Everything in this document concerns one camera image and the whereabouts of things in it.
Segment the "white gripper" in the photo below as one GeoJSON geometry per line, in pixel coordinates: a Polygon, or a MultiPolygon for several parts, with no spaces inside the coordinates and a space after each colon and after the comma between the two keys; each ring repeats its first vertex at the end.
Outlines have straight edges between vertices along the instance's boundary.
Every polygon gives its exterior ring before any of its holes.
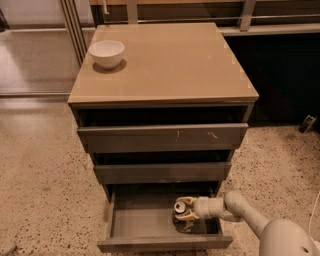
{"type": "Polygon", "coordinates": [[[174,214],[174,223],[180,231],[189,230],[194,222],[198,219],[210,219],[209,198],[208,197],[179,197],[176,199],[175,207],[177,209],[185,209],[192,207],[192,210],[187,210],[184,213],[174,214]]]}

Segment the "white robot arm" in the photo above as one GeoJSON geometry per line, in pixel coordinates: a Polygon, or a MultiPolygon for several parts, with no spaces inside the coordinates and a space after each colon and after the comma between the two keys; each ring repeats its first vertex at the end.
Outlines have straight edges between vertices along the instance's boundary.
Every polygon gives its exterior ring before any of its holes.
{"type": "Polygon", "coordinates": [[[194,222],[215,217],[229,222],[244,221],[259,239],[259,256],[320,256],[319,242],[288,219],[268,220],[253,208],[239,191],[224,197],[179,197],[175,218],[194,222]]]}

